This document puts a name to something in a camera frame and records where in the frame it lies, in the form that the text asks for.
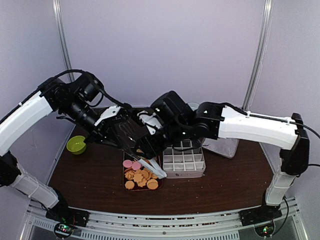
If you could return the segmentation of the pale blue ceramic bowl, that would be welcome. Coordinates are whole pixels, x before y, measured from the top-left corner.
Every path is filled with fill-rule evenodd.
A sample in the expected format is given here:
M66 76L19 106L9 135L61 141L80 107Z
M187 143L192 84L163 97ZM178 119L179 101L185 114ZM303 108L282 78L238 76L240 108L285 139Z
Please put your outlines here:
M187 105L193 110L196 111L198 107L200 106L199 103L197 102L188 102Z

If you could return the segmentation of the dark red cookie tray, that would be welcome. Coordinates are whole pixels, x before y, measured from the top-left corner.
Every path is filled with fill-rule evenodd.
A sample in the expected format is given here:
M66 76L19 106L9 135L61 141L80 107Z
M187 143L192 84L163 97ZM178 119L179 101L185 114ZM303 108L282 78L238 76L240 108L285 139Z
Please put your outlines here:
M129 156L127 153L124 153L123 154L123 161L124 160L131 160L132 162L137 162L136 160L134 160L131 156ZM132 167L131 168L125 168L123 166L123 187L125 190L127 190L125 188L125 183L127 181L129 181L128 179L126 179L124 177L124 174L125 172L129 171L129 170L133 170ZM164 184L164 180L163 179L159 179L154 173L152 173L150 170L148 170L147 168L145 168L144 166L141 165L141 168L138 169L138 170L134 170L135 171L135 174L137 173L141 173L144 178L147 180L147 182L150 180L150 179L155 179L158 181L158 188L155 189L155 190L158 190L160 189L163 184ZM130 191L130 192L138 192L138 191L154 191L154 190L151 190L151 189L148 189L147 185L145 185L144 187L139 187L136 183L135 183L135 187L132 189L132 190L127 190L127 191Z

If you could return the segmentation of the white divided cookie tin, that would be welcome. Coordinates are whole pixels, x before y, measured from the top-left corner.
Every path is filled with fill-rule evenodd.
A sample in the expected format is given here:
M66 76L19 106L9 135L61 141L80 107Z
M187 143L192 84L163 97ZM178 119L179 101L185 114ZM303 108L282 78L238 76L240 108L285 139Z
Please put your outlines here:
M168 179L201 178L206 169L202 147L182 140L162 152L162 169Z

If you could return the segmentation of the large round tan cookie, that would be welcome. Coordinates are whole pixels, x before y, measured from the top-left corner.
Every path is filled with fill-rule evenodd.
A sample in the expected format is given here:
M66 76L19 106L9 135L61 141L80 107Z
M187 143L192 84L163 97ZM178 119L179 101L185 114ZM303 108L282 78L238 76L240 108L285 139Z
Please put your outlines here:
M146 186L150 190L156 190L159 187L159 183L156 179L150 179L147 181Z

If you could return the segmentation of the bottom left round cookie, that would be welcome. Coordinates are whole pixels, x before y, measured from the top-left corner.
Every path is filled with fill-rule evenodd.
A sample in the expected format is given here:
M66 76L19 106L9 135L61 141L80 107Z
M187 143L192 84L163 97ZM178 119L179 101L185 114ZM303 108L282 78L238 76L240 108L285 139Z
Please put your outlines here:
M128 180L128 181L124 184L124 187L125 187L127 190L132 190L132 189L135 187L135 182L132 181L132 180Z

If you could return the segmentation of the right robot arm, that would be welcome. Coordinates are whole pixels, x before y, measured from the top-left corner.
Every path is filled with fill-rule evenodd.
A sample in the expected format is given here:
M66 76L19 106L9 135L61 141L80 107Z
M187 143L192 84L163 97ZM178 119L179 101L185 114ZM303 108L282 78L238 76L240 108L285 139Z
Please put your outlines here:
M150 111L139 112L136 118L148 129L136 143L147 159L187 139L239 139L280 148L281 165L264 191L261 205L239 213L243 226L280 217L283 197L309 165L310 140L297 113L290 117L251 114L230 103L208 101L193 109L169 91L152 103Z

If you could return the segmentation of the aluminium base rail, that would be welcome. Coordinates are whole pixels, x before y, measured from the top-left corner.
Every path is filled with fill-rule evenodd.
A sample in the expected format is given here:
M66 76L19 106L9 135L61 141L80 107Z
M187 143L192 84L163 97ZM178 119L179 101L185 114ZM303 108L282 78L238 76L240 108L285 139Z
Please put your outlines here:
M137 215L86 210L87 225L77 226L66 240L311 240L294 197L281 204L283 216L244 226L239 210L183 215ZM288 212L285 224L281 227ZM31 201L18 240L60 240L56 221L46 218L39 203ZM272 237L258 235L262 225L275 224Z

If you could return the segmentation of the white handled metal tongs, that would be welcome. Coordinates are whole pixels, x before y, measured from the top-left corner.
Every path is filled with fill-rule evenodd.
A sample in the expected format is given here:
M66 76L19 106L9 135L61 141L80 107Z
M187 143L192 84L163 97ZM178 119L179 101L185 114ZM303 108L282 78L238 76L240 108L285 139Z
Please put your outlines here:
M147 158L144 151L138 152L137 149L140 149L139 146L136 146L136 143L139 137L145 132L142 128L138 127L138 130L129 120L121 122L118 125L118 138L122 142L122 150L140 163L143 167L150 170L154 173L159 179L164 179L167 177L167 174L156 162L156 158Z

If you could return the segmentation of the right aluminium frame post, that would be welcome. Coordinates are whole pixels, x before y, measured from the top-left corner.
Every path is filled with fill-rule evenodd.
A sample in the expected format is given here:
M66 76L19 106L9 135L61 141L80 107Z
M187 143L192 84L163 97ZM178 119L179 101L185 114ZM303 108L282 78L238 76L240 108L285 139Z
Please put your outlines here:
M257 90L261 70L262 70L262 62L265 50L267 48L271 18L272 18L272 10L273 10L273 0L265 0L264 1L264 9L261 20L260 34L256 49L256 54L252 66L252 71L250 74L250 79L248 83L248 87L246 90L245 98L242 104L242 109L247 111L250 109L252 105L255 92Z

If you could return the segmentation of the swirl butter cookie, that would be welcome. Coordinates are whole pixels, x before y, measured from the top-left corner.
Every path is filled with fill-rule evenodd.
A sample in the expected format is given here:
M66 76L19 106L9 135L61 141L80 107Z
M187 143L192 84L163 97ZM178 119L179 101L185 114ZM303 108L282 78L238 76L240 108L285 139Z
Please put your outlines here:
M124 173L124 177L129 180L132 181L135 177L135 171L134 170L128 170Z

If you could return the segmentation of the leaf shaped tan cookie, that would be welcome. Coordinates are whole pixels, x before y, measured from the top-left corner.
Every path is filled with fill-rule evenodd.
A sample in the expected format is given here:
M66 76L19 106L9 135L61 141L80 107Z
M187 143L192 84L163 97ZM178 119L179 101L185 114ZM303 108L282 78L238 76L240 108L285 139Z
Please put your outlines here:
M141 188L147 184L147 180L141 173L136 173L133 177L133 181Z

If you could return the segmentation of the right pink round cookie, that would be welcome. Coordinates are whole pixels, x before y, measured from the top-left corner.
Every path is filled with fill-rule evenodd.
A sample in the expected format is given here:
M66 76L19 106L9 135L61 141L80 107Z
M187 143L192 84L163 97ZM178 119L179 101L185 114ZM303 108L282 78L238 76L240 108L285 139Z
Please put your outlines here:
M134 161L131 167L134 171L136 171L139 170L142 167L142 165L138 161Z

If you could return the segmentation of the left pink round cookie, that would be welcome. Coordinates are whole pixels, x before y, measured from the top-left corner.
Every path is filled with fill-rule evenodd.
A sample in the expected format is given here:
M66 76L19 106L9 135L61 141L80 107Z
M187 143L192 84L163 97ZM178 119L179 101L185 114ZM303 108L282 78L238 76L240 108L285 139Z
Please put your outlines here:
M126 160L123 161L122 165L123 165L124 168L131 168L132 165L133 165L133 161L129 160L129 159L126 159Z

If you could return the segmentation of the pink round cookie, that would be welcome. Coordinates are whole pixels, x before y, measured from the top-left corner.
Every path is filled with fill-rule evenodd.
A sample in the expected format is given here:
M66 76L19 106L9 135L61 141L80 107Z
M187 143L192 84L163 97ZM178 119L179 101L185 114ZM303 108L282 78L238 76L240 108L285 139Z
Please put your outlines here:
M131 167L134 171L136 171L139 170L142 167L142 165L138 161L134 161Z
M126 160L123 161L122 165L123 165L124 168L131 168L132 165L133 165L133 161L129 160L129 159L126 159Z

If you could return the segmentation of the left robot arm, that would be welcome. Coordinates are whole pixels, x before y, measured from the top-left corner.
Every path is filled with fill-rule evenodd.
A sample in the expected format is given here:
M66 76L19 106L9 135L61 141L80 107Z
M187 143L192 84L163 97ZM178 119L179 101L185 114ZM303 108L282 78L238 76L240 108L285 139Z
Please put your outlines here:
M0 121L0 185L38 201L53 219L70 226L73 211L62 194L26 172L10 148L27 130L53 112L88 132L87 143L121 149L116 124L128 120L132 106L111 97L88 71L65 70L50 77Z

